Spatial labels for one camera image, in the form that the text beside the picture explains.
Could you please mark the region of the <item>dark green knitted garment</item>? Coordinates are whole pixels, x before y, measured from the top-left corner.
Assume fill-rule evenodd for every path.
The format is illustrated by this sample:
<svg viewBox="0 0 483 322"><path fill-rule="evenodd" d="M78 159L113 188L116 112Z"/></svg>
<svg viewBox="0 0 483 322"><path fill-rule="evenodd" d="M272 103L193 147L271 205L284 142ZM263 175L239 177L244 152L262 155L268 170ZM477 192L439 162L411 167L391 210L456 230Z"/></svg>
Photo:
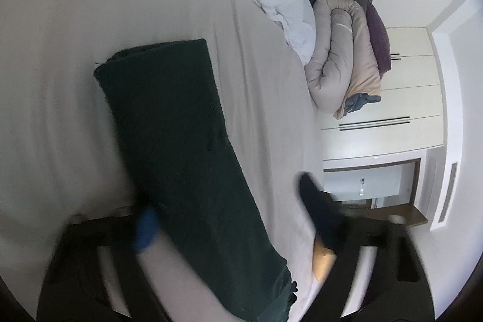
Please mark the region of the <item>dark green knitted garment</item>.
<svg viewBox="0 0 483 322"><path fill-rule="evenodd" d="M94 71L137 203L246 321L285 321L296 300L226 131L204 39L139 46Z"/></svg>

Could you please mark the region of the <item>yellow pillow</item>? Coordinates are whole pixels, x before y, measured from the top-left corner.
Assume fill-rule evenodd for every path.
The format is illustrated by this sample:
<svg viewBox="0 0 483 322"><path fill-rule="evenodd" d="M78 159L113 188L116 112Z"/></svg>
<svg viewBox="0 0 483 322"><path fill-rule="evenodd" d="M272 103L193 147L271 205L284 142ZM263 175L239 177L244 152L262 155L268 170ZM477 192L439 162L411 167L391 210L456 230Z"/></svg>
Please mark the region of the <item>yellow pillow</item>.
<svg viewBox="0 0 483 322"><path fill-rule="evenodd" d="M336 259L336 254L330 248L327 248L322 239L316 235L314 238L312 271L317 282L322 283L328 277Z"/></svg>

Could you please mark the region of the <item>brown framed doorway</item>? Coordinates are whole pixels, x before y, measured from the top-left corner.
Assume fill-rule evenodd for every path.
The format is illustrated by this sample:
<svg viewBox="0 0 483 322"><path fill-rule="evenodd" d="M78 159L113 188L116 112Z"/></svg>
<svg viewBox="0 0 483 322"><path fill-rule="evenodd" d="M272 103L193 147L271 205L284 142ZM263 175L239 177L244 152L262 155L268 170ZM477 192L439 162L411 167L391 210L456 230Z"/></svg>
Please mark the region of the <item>brown framed doorway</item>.
<svg viewBox="0 0 483 322"><path fill-rule="evenodd" d="M362 167L328 169L323 189L343 209L363 217L407 226L427 223L416 206L419 158Z"/></svg>

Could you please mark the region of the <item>white air vent panel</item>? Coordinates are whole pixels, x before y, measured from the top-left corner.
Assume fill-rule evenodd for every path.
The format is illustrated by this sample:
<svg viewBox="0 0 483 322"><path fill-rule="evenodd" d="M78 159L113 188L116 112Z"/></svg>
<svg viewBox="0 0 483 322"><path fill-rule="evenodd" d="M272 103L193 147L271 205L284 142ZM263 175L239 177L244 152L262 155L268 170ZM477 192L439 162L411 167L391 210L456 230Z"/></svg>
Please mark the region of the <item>white air vent panel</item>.
<svg viewBox="0 0 483 322"><path fill-rule="evenodd" d="M439 217L439 221L438 221L439 223L444 223L445 220L446 220L446 216L447 216L447 213L449 211L449 205L451 203L451 199L452 199L452 196L453 196L454 184L456 182L456 177L457 177L457 174L458 174L458 166L459 166L458 163L453 163L452 166L451 166L448 188L447 188L447 191L446 191L443 208L442 208L442 211L440 213L440 217Z"/></svg>

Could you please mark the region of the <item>grey-blue crumpled cloth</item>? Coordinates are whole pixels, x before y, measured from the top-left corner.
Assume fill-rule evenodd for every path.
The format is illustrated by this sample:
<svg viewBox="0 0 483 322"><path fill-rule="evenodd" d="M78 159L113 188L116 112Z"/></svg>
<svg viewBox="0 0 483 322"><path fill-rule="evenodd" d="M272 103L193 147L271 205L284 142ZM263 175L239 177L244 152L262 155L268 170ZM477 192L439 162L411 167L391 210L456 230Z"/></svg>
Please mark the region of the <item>grey-blue crumpled cloth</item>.
<svg viewBox="0 0 483 322"><path fill-rule="evenodd" d="M371 96L366 92L357 93L345 100L344 115L357 112L367 104L378 103L381 101L379 95Z"/></svg>

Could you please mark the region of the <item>beige rolled comforter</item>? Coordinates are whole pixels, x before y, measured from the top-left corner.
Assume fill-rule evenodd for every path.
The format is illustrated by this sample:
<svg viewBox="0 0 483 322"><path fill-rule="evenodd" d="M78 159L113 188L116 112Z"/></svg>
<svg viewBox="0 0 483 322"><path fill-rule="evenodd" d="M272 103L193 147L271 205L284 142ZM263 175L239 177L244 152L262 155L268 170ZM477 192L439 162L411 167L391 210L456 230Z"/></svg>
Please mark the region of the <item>beige rolled comforter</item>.
<svg viewBox="0 0 483 322"><path fill-rule="evenodd" d="M319 111L342 119L347 98L381 91L366 14L353 0L316 0L314 16L316 43L305 66L309 93Z"/></svg>

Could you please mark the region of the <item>purple pillow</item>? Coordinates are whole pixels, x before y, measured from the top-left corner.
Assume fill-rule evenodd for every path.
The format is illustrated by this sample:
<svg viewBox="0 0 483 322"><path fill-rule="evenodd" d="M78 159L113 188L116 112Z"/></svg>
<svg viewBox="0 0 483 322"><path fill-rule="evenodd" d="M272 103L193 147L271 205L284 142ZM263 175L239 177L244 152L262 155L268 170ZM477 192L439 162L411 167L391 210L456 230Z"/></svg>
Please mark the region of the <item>purple pillow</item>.
<svg viewBox="0 0 483 322"><path fill-rule="evenodd" d="M390 40L382 18L370 2L366 6L366 20L377 68L382 78L385 73L391 70Z"/></svg>

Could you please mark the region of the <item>white bed sheet mattress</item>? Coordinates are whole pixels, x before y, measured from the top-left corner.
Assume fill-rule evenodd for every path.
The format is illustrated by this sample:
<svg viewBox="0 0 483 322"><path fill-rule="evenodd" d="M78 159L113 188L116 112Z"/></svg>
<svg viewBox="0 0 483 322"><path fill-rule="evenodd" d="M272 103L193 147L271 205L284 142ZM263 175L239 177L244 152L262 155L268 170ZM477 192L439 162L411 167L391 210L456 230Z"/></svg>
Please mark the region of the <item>white bed sheet mattress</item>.
<svg viewBox="0 0 483 322"><path fill-rule="evenodd" d="M303 318L322 143L290 28L260 0L1 0L1 278L28 317Z"/></svg>

